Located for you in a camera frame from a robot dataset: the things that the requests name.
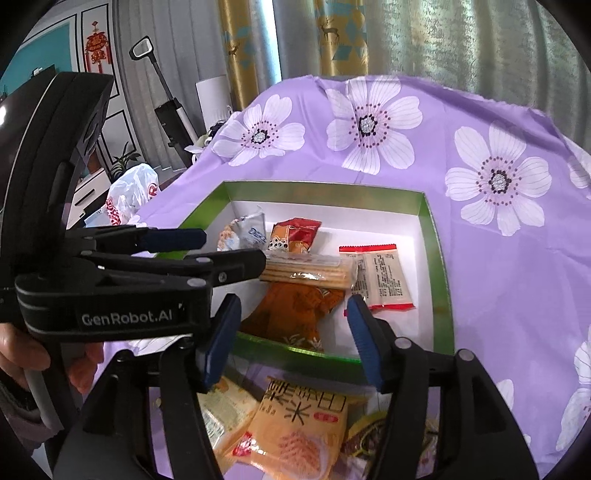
snack package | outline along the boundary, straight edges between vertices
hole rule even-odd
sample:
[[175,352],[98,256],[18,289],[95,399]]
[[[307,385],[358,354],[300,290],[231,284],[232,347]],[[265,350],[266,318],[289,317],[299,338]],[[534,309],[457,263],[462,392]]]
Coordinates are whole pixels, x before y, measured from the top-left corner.
[[373,459],[382,437],[387,411],[377,411],[359,419],[347,432],[340,449],[347,456],[366,462]]
[[[340,450],[345,457],[343,459],[346,464],[344,470],[359,469],[358,461],[362,460],[366,462],[362,476],[367,476],[384,432],[386,416],[387,411],[377,411],[362,417],[351,426]],[[436,423],[427,419],[423,438],[423,452],[417,468],[417,478],[433,472],[437,450],[437,435]],[[349,458],[354,458],[355,461],[351,462]]]
[[274,480],[324,480],[339,456],[350,402],[273,378],[232,457]]
[[307,218],[292,218],[276,223],[271,232],[269,250],[308,253],[320,225],[321,222]]
[[339,247],[339,252],[357,259],[357,282],[351,293],[360,294],[370,310],[414,308],[396,245]]
[[346,290],[353,287],[357,280],[357,262],[354,258],[293,254],[278,250],[268,250],[265,255],[267,266],[260,276],[264,281]]
[[[269,254],[301,254],[300,260],[316,237],[321,223],[292,218],[273,227]],[[317,352],[323,351],[318,321],[345,297],[342,290],[310,285],[275,282],[252,314],[242,322],[241,332]]]
[[318,321],[344,298],[343,290],[272,283],[259,306],[242,322],[240,331],[321,352]]
[[217,240],[217,251],[239,250],[241,248],[265,248],[265,214],[262,210],[232,220],[224,227]]
[[213,453],[224,473],[235,463],[235,459],[227,454],[246,432],[259,403],[226,377],[222,377],[207,394],[198,393],[197,399]]

deer print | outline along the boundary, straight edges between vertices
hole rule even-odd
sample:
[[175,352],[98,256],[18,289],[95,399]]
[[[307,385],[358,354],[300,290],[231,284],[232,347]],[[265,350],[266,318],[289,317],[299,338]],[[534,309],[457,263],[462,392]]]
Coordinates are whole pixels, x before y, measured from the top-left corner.
[[330,18],[326,17],[325,22],[320,25],[320,28],[322,30],[322,33],[324,33],[324,37],[325,39],[328,41],[329,39],[329,33],[333,33],[336,37],[336,41],[339,41],[340,37],[339,37],[339,29],[338,28],[334,28],[334,27],[330,27],[328,28],[328,24],[330,22]]
[[236,58],[236,52],[238,51],[238,47],[240,46],[240,42],[237,42],[235,45],[230,43],[230,50],[228,50],[228,57],[232,56]]

flower pattern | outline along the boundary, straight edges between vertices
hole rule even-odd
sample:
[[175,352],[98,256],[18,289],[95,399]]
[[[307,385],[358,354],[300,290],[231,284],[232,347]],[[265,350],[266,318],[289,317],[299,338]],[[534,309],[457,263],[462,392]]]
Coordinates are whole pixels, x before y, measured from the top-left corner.
[[290,113],[291,99],[272,95],[264,110],[257,103],[244,111],[244,125],[237,119],[228,120],[218,135],[230,140],[221,138],[212,150],[220,157],[232,157],[231,167],[244,165],[257,155],[282,157],[287,150],[299,150],[304,146],[306,129],[299,123],[282,125]]
[[[501,380],[496,384],[497,389],[501,393],[503,400],[507,403],[510,411],[513,411],[513,401],[515,398],[515,387],[513,386],[513,380],[508,378],[507,380]],[[531,445],[531,437],[529,435],[524,434],[523,438],[527,444],[527,446]]]
[[418,98],[407,96],[390,103],[401,89],[396,77],[378,77],[369,93],[364,77],[347,81],[346,88],[347,96],[338,90],[326,90],[335,116],[326,128],[327,146],[342,151],[353,145],[342,166],[377,175],[381,158],[394,168],[409,168],[414,163],[413,146],[395,129],[421,124]]
[[521,223],[544,225],[544,211],[532,198],[546,194],[552,183],[548,162],[528,157],[517,165],[526,144],[521,131],[493,122],[489,145],[476,130],[461,127],[455,143],[460,158],[471,169],[451,168],[445,177],[446,195],[462,202],[480,197],[462,208],[461,216],[474,225],[488,225],[496,215],[499,230],[511,236]]
[[573,142],[570,138],[563,137],[570,151],[568,164],[570,170],[570,181],[578,189],[587,189],[587,198],[591,200],[591,155]]
[[587,341],[574,354],[574,368],[579,376],[579,387],[564,409],[556,442],[557,452],[570,447],[591,414],[591,326]]

green plant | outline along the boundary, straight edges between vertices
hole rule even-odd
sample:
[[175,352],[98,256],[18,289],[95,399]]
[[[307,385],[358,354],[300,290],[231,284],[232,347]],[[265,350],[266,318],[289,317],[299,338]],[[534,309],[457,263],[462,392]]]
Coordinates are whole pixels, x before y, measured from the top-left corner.
[[139,153],[125,153],[125,151],[127,150],[127,145],[129,145],[129,142],[127,142],[123,147],[123,153],[120,157],[114,157],[115,161],[113,162],[113,167],[111,168],[111,175],[113,176],[113,180],[117,180],[131,167],[135,167],[136,165],[141,163],[141,161],[137,160],[141,156]]

cracker package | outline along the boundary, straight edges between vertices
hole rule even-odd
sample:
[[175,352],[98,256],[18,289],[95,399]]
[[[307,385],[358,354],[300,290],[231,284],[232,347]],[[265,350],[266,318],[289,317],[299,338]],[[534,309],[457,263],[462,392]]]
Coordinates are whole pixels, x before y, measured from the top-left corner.
[[351,401],[273,378],[232,458],[274,480],[325,480],[339,456]]
[[357,260],[357,282],[351,293],[360,294],[370,310],[414,308],[396,245],[339,247],[339,252]]

